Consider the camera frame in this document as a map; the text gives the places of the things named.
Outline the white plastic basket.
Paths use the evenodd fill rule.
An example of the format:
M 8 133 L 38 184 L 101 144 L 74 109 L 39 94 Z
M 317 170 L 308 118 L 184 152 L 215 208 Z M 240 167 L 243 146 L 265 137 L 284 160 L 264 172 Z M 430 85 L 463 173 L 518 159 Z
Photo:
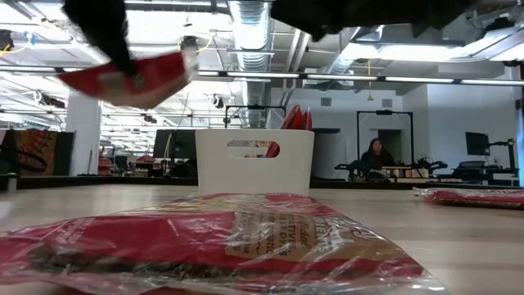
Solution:
M 248 157 L 234 140 L 275 142 L 276 157 Z M 196 131 L 200 194 L 294 193 L 307 196 L 314 132 L 293 129 L 199 129 Z

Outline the black monitor on arm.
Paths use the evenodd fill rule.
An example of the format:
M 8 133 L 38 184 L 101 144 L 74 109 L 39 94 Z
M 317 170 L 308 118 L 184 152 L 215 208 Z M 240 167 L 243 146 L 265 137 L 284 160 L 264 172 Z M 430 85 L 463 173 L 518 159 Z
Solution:
M 487 134 L 466 132 L 465 139 L 469 156 L 490 155 L 490 140 Z

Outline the white column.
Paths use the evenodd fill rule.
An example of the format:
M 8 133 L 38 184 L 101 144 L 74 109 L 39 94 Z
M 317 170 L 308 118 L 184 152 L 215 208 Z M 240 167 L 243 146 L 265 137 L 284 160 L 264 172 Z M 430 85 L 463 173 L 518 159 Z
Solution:
M 72 91 L 66 110 L 65 130 L 74 134 L 70 175 L 96 175 L 102 120 L 101 102 Z

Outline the large black monitor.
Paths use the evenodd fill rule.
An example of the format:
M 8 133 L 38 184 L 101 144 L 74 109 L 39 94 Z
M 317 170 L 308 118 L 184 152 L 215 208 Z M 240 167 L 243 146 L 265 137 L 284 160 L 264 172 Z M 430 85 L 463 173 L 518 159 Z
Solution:
M 153 148 L 165 173 L 173 178 L 197 177 L 196 131 L 194 129 L 158 129 Z

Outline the orange patterned artwork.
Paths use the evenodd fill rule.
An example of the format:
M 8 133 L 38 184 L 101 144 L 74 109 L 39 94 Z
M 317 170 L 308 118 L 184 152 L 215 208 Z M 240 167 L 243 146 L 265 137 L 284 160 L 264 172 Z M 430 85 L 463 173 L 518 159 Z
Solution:
M 75 133 L 0 129 L 0 175 L 67 176 Z

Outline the long ceiling light strip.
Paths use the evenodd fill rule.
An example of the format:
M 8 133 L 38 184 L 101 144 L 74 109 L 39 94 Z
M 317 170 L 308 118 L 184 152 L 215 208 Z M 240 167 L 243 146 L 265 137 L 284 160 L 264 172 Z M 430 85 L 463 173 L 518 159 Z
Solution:
M 61 74 L 81 70 L 102 70 L 105 66 L 93 68 L 82 67 L 52 67 L 52 66 L 18 66 L 0 65 L 0 72 L 29 74 Z M 190 70 L 193 79 L 302 79 L 317 81 L 352 81 L 370 83 L 402 83 L 402 84 L 452 84 L 463 86 L 494 86 L 524 88 L 524 80 L 517 79 L 464 79 L 464 78 L 432 78 L 384 75 L 334 75 L 293 72 L 250 72 L 226 70 Z

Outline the person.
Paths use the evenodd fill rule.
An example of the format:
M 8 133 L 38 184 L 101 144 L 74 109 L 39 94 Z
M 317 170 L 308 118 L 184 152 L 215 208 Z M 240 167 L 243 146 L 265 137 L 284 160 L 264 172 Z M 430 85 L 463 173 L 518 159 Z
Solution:
M 386 174 L 382 172 L 384 166 L 396 166 L 394 157 L 384 148 L 379 138 L 374 138 L 368 150 L 360 158 L 360 171 L 368 182 L 388 182 Z

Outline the distant black desk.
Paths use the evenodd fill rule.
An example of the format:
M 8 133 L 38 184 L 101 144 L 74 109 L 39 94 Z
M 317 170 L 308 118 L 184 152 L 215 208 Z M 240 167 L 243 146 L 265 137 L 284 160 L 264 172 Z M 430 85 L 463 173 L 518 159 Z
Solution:
M 464 184 L 519 186 L 518 169 L 487 165 L 484 161 L 463 161 L 450 174 L 440 174 L 437 179 L 461 179 Z

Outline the wide silver ventilation duct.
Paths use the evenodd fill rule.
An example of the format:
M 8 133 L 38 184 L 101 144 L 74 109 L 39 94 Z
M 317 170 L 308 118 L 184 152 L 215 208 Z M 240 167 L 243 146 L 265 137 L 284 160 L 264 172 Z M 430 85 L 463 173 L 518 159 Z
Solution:
M 269 69 L 270 45 L 270 2 L 229 1 L 233 18 L 233 37 L 240 71 L 265 72 Z M 265 82 L 242 82 L 244 105 L 267 106 L 270 104 L 270 90 Z M 267 110 L 244 109 L 244 125 L 247 128 L 262 129 L 266 127 Z

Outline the black metal table frame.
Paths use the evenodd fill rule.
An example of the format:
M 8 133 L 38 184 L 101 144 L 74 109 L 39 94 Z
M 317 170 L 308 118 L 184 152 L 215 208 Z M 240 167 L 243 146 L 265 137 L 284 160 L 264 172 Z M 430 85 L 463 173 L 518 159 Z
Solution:
M 185 178 L 136 178 L 114 176 L 26 176 L 16 178 L 16 189 L 64 188 L 74 186 L 124 184 L 124 185 L 172 185 L 197 186 L 197 179 Z M 317 181 L 309 183 L 314 189 L 376 189 L 376 190 L 411 190 L 413 188 L 464 188 L 464 189 L 513 189 L 523 190 L 523 187 L 458 184 L 458 183 L 366 183 L 344 181 Z

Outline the small black frame rig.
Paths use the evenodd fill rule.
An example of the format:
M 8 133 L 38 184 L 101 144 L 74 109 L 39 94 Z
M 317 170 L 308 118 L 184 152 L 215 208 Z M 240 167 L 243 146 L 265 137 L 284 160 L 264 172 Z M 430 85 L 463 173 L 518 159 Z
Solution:
M 238 119 L 242 129 L 265 129 L 269 126 L 270 115 L 283 119 L 286 108 L 268 105 L 227 105 L 224 108 L 224 128 L 227 129 Z

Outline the slanted silver ventilation duct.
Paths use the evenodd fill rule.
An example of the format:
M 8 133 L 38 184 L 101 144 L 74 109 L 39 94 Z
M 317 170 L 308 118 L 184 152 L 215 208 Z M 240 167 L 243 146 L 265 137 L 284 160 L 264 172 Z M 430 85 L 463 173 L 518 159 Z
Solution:
M 326 68 L 327 74 L 345 74 L 355 60 L 369 58 L 373 50 L 369 46 L 355 42 L 362 33 L 367 33 L 367 30 L 360 26 L 345 28 L 339 33 L 340 50 L 332 64 Z

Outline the tall black frame rig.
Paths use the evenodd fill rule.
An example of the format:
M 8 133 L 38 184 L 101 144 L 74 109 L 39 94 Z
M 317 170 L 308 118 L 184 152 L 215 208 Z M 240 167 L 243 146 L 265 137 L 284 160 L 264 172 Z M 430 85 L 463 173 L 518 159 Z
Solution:
M 374 114 L 377 116 L 393 116 L 397 115 L 400 119 L 403 119 L 402 115 L 407 115 L 409 117 L 409 122 L 404 121 L 409 126 L 409 143 L 410 143 L 410 161 L 407 167 L 411 168 L 415 163 L 415 151 L 414 151 L 414 115 L 412 111 L 392 111 L 390 109 L 385 110 L 376 110 L 376 111 L 357 111 L 356 112 L 356 144 L 357 144 L 357 156 L 360 160 L 360 126 L 364 120 L 360 120 L 361 114 Z

